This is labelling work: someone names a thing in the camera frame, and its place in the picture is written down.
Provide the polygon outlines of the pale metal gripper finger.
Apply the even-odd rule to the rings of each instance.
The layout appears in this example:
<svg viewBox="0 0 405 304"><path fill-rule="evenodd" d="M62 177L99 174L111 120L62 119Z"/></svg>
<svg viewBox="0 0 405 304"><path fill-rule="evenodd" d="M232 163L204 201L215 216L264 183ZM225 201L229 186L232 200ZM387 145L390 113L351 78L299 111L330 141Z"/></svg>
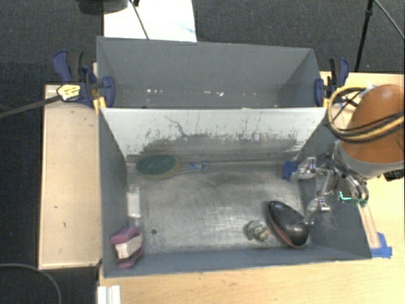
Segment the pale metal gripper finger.
<svg viewBox="0 0 405 304"><path fill-rule="evenodd" d="M290 180L308 180L315 177L317 171L316 158L306 158L302 163L297 166L297 170L292 173Z"/></svg>
<svg viewBox="0 0 405 304"><path fill-rule="evenodd" d="M313 198L306 206L304 211L304 223L306 225L314 225L315 217L318 213L326 213L330 211L330 206L324 197Z"/></svg>

